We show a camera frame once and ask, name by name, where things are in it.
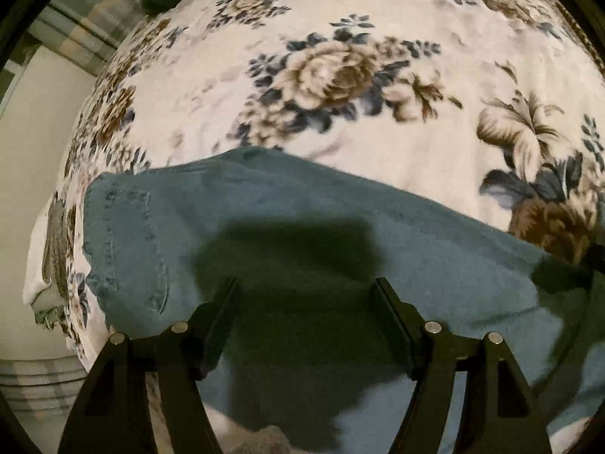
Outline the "blue denim pants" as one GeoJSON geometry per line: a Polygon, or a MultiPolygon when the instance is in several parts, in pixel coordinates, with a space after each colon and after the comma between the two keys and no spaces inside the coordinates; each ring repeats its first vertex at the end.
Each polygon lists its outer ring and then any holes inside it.
{"type": "Polygon", "coordinates": [[[383,453],[413,391],[368,308],[384,277],[452,332],[500,333],[550,431],[604,398],[603,281],[416,195],[279,151],[240,148],[84,197],[87,283],[132,337],[242,290],[203,401],[312,453],[383,453]]]}

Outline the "white floral blanket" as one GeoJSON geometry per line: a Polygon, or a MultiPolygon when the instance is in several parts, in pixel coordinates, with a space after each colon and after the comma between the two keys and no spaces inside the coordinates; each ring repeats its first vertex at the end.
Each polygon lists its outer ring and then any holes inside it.
{"type": "Polygon", "coordinates": [[[604,236],[604,65],[558,0],[185,0],[98,75],[23,299],[85,363],[84,191],[105,172],[281,149],[578,261],[604,236]]]}

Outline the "grey plaid rug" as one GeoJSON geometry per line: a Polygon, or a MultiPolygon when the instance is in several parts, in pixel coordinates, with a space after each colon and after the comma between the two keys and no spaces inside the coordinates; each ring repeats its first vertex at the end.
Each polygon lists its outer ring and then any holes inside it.
{"type": "Polygon", "coordinates": [[[64,418],[83,380],[55,182],[94,78],[142,17],[132,0],[50,0],[2,62],[1,392],[24,424],[64,418]]]}

